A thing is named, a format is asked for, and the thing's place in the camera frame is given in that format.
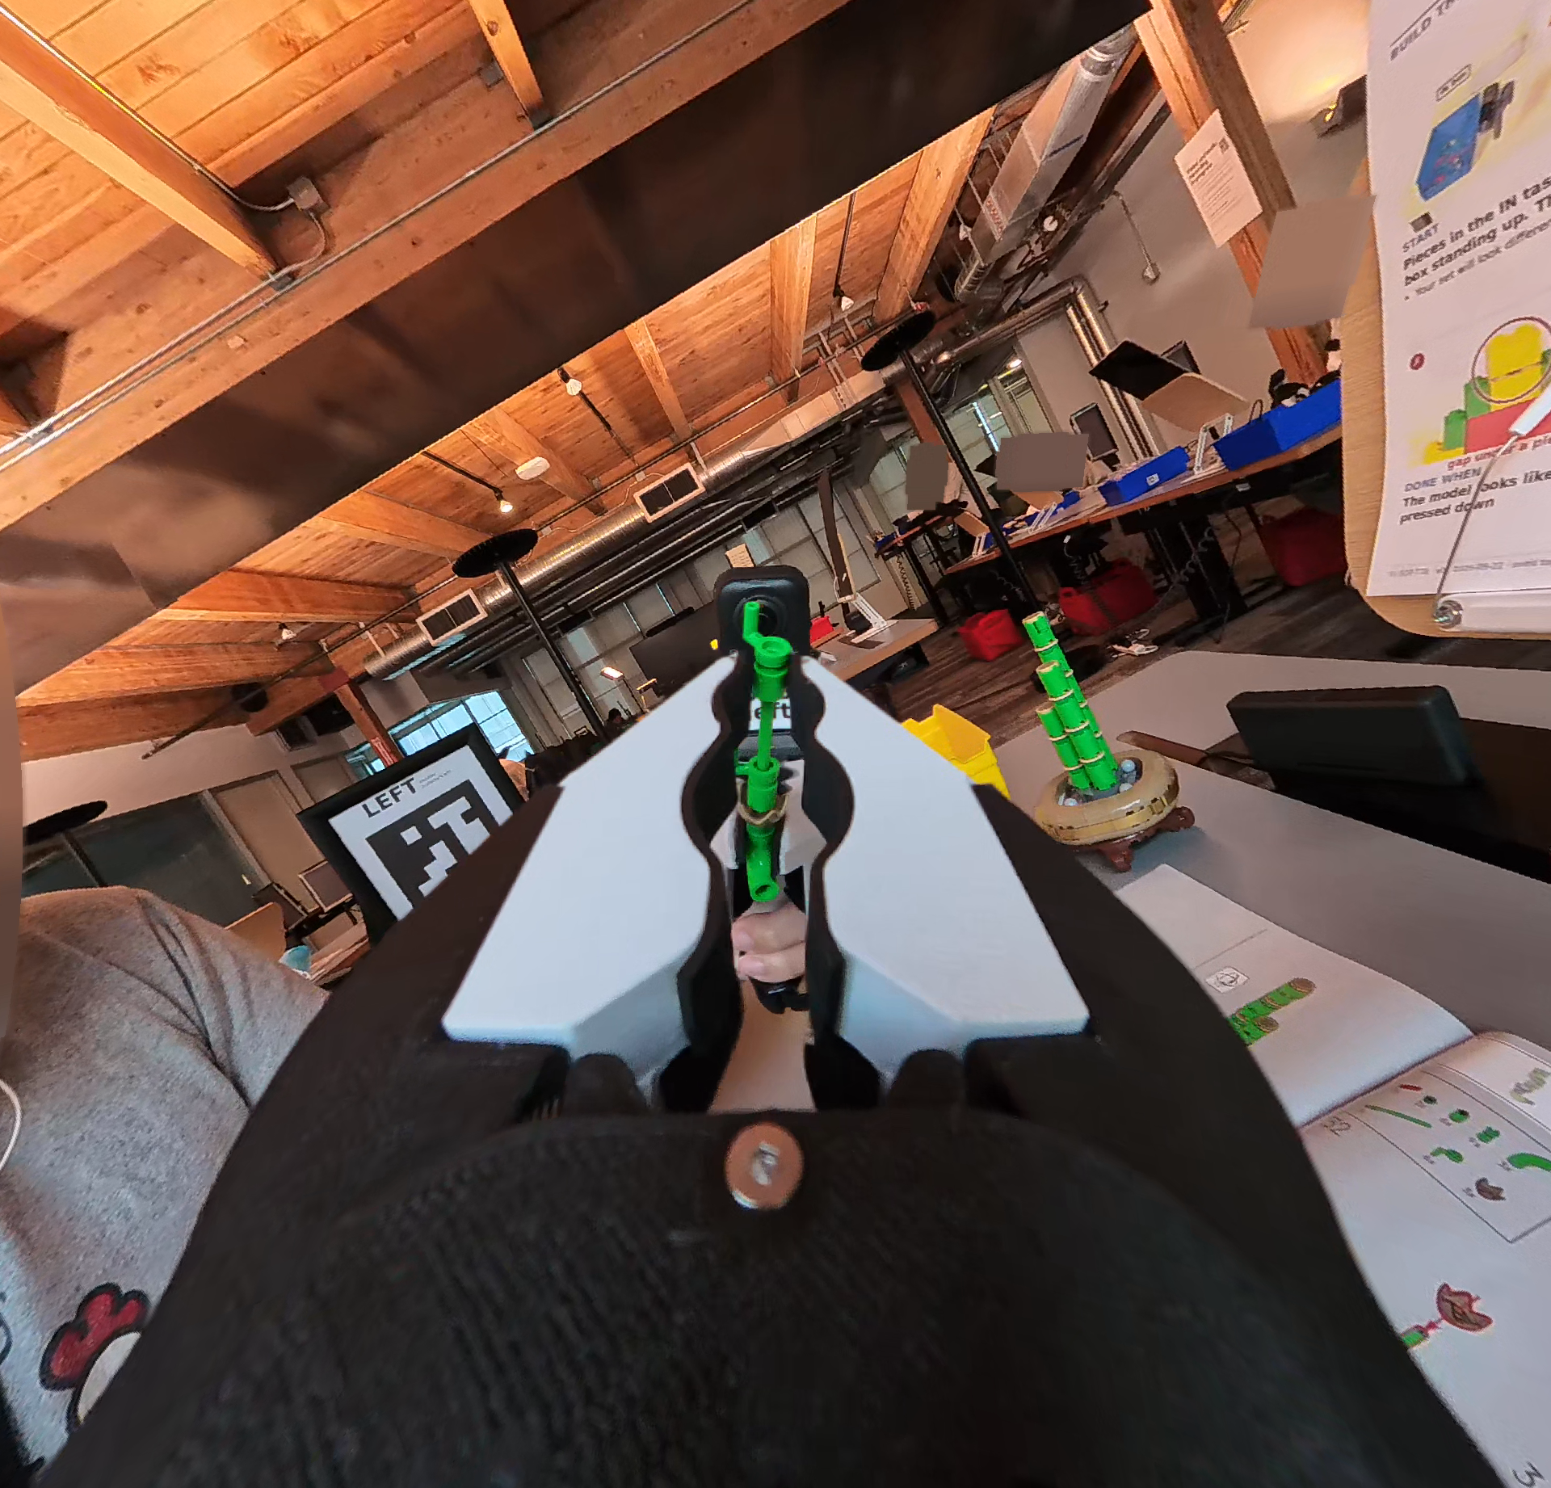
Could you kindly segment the lego instruction booklet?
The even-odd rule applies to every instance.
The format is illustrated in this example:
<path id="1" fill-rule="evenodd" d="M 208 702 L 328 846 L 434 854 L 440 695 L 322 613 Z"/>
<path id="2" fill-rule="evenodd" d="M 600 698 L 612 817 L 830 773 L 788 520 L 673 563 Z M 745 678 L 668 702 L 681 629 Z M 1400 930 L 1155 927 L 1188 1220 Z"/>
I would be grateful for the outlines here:
<path id="1" fill-rule="evenodd" d="M 1505 1486 L 1548 1486 L 1548 1049 L 1167 866 L 1119 899 L 1255 1059 L 1435 1392 Z"/>

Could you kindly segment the black pole lamp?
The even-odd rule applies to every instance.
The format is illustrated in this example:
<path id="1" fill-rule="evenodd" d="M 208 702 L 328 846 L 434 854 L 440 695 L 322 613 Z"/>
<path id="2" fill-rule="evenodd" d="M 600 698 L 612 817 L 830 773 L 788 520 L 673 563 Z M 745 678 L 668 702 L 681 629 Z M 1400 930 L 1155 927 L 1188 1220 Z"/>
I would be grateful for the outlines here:
<path id="1" fill-rule="evenodd" d="M 933 335 L 934 324 L 937 318 L 933 315 L 933 310 L 926 307 L 911 310 L 909 315 L 904 315 L 897 324 L 891 324 L 888 331 L 877 335 L 877 343 L 864 353 L 861 365 L 870 374 L 881 374 L 894 388 L 894 397 L 901 397 L 901 404 L 906 407 L 911 426 L 919 429 L 920 441 L 926 441 L 924 429 L 933 429 L 934 441 L 946 447 L 954 470 L 964 480 L 973 509 L 977 512 L 982 522 L 987 525 L 987 535 L 995 543 L 1000 578 L 1007 581 L 1013 598 L 1017 601 L 1017 618 L 1028 619 L 1038 613 L 1042 603 L 1007 543 L 997 509 L 989 505 L 989 493 L 982 487 L 977 474 L 969 467 L 950 421 L 933 401 L 924 384 L 924 374 L 916 363 L 916 347 L 920 347 Z"/>
<path id="2" fill-rule="evenodd" d="M 542 652 L 552 656 L 559 681 L 570 688 L 580 712 L 586 715 L 590 731 L 603 741 L 605 738 L 605 718 L 600 715 L 597 702 L 586 691 L 582 681 L 576 678 L 565 645 L 553 638 L 553 631 L 544 625 L 539 612 L 533 608 L 533 601 L 523 581 L 517 578 L 517 563 L 533 555 L 539 543 L 539 535 L 532 529 L 514 529 L 497 536 L 487 536 L 467 548 L 461 556 L 454 560 L 454 575 L 458 581 L 480 581 L 480 578 L 500 578 L 507 589 L 510 603 L 519 608 L 524 622 L 532 625 L 533 638 L 539 639 Z"/>

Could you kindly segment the yellow plastic bin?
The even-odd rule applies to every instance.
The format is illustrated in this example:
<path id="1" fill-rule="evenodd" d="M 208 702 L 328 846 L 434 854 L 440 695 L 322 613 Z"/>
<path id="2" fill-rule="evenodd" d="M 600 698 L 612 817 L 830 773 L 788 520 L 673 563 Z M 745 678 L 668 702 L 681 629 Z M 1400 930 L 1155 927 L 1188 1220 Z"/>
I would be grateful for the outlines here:
<path id="1" fill-rule="evenodd" d="M 904 721 L 901 727 L 952 763 L 969 784 L 1009 797 L 989 735 L 964 715 L 937 702 L 930 718 Z"/>

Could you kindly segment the black angled panel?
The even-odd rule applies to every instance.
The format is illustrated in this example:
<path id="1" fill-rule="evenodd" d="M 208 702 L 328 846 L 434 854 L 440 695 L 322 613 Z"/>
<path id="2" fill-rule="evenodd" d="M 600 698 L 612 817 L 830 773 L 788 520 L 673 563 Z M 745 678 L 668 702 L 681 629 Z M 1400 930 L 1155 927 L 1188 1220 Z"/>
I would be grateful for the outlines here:
<path id="1" fill-rule="evenodd" d="M 1184 370 L 1175 363 L 1139 347 L 1136 343 L 1121 343 L 1116 351 L 1102 357 L 1089 376 L 1119 394 L 1134 397 L 1142 410 L 1151 416 L 1184 430 L 1198 433 L 1201 429 L 1218 429 L 1234 421 L 1234 429 L 1248 426 L 1251 401 L 1224 384 Z"/>

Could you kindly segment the black framed marker sign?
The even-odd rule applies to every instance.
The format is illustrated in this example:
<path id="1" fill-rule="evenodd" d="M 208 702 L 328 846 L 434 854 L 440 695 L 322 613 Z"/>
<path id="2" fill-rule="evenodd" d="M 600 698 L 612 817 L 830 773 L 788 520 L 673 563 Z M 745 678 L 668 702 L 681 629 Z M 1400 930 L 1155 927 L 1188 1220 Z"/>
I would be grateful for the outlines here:
<path id="1" fill-rule="evenodd" d="M 524 807 L 477 727 L 301 811 L 380 943 Z"/>

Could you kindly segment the blue plastic bin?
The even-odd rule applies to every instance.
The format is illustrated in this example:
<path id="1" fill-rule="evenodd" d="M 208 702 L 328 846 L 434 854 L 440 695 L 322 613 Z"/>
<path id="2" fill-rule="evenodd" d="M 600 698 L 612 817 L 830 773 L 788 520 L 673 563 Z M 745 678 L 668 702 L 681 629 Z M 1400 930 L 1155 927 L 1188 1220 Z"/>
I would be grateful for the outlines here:
<path id="1" fill-rule="evenodd" d="M 1159 487 L 1167 487 L 1171 483 L 1188 477 L 1191 470 L 1192 470 L 1192 451 L 1171 447 L 1167 454 L 1159 454 L 1152 459 L 1136 463 L 1112 474 L 1106 483 L 1098 484 L 1098 496 L 1109 509 L 1126 509 L 1155 493 Z"/>
<path id="2" fill-rule="evenodd" d="M 1277 404 L 1244 429 L 1221 437 L 1217 454 L 1227 470 L 1244 470 L 1288 454 L 1311 439 L 1326 439 L 1341 426 L 1341 381 L 1330 380 L 1304 400 Z"/>

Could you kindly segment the person's left forearm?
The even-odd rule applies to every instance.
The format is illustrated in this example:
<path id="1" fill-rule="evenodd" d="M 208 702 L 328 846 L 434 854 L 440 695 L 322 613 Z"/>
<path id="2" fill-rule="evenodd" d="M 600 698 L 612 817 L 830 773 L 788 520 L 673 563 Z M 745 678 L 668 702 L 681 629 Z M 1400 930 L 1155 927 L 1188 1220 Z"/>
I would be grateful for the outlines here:
<path id="1" fill-rule="evenodd" d="M 739 985 L 744 1028 L 709 1112 L 815 1111 L 805 1049 L 810 1012 L 771 1012 Z"/>

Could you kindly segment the black rectangular case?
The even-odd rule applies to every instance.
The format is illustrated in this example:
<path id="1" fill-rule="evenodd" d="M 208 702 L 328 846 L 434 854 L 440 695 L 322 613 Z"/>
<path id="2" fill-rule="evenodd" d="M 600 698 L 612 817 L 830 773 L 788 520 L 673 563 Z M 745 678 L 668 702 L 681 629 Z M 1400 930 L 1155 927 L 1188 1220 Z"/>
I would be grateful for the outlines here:
<path id="1" fill-rule="evenodd" d="M 1446 685 L 1241 691 L 1227 715 L 1273 781 L 1468 788 L 1482 781 Z"/>

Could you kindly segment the green lego bamboo model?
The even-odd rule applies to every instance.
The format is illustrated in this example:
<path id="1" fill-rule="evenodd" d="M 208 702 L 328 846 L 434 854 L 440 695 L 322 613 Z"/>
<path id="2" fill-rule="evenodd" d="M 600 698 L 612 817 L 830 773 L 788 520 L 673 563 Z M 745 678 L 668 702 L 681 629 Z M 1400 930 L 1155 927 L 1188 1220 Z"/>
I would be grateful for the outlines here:
<path id="1" fill-rule="evenodd" d="M 1055 843 L 1129 872 L 1139 846 L 1192 829 L 1179 775 L 1164 755 L 1105 738 L 1043 612 L 1022 625 L 1038 652 L 1038 685 L 1046 695 L 1038 724 L 1062 767 L 1038 797 L 1036 824 Z"/>

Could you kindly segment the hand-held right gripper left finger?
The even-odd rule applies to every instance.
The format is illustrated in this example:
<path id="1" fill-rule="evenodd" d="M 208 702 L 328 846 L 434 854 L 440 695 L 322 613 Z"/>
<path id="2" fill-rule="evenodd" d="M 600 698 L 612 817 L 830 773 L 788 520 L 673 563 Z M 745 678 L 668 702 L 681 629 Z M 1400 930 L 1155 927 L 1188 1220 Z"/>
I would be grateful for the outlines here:
<path id="1" fill-rule="evenodd" d="M 441 1016 L 461 1044 L 623 1059 L 715 1111 L 744 1034 L 729 863 L 744 665 L 726 655 L 563 781 Z"/>

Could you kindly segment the long wooden desk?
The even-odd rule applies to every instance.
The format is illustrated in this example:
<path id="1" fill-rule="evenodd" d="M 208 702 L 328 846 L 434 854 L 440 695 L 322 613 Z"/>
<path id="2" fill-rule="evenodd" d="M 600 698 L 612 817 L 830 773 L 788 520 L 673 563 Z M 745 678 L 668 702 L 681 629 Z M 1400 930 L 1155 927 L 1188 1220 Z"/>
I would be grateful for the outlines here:
<path id="1" fill-rule="evenodd" d="M 1126 505 L 1098 505 L 1092 512 L 1078 513 L 1075 509 L 1059 512 L 1055 520 L 1042 522 L 1036 529 L 1025 529 L 1017 536 L 1009 539 L 1009 548 L 1028 552 L 1046 543 L 1055 543 L 1075 530 L 1105 529 L 1105 525 L 1129 525 L 1134 520 L 1142 522 L 1145 516 L 1164 516 L 1171 512 L 1208 512 L 1208 509 L 1241 509 L 1255 505 L 1271 496 L 1281 496 L 1290 492 L 1298 477 L 1288 477 L 1281 483 L 1281 474 L 1303 467 L 1304 463 L 1321 463 L 1327 454 L 1337 454 L 1341 447 L 1341 421 L 1334 421 L 1330 429 L 1314 433 L 1297 447 L 1273 451 L 1264 459 L 1244 463 L 1240 467 L 1214 467 L 1208 474 L 1184 474 L 1175 477 L 1155 492 L 1145 493 L 1136 502 Z"/>

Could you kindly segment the white notice sheet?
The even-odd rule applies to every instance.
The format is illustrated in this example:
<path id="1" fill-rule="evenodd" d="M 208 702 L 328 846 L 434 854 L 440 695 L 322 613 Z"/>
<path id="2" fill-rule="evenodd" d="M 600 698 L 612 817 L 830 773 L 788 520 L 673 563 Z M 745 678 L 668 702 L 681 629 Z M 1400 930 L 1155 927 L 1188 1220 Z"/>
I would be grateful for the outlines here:
<path id="1" fill-rule="evenodd" d="M 1217 110 L 1174 158 L 1214 246 L 1227 246 L 1261 219 L 1261 199 Z"/>

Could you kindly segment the green lego bamboo stalk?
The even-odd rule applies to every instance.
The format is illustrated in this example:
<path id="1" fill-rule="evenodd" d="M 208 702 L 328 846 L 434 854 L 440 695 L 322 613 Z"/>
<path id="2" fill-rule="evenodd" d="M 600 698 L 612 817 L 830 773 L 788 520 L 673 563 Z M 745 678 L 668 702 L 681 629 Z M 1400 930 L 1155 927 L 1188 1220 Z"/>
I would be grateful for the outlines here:
<path id="1" fill-rule="evenodd" d="M 778 712 L 787 702 L 791 642 L 765 631 L 765 605 L 744 605 L 744 642 L 751 652 L 755 751 L 737 761 L 737 827 L 739 861 L 751 907 L 775 907 L 782 894 L 781 843 L 787 827 L 782 761 L 775 750 Z"/>

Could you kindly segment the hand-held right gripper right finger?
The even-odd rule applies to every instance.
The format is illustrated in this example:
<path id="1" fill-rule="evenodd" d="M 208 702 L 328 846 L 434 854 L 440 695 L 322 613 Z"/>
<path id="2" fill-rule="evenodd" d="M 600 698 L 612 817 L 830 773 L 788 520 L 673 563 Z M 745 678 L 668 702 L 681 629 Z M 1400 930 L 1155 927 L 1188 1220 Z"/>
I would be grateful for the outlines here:
<path id="1" fill-rule="evenodd" d="M 1089 1008 L 976 786 L 830 669 L 791 671 L 802 755 L 802 1054 L 817 1111 L 870 1111 L 919 1054 L 1078 1035 Z"/>

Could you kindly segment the person's left hand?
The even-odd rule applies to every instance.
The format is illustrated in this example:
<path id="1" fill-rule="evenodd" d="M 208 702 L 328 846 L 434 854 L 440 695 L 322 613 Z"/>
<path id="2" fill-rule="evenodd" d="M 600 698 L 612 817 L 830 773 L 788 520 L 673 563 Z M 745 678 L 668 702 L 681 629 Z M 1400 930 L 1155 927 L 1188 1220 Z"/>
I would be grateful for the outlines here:
<path id="1" fill-rule="evenodd" d="M 748 910 L 732 925 L 734 972 L 751 988 L 801 985 L 805 976 L 805 913 L 791 902 Z"/>

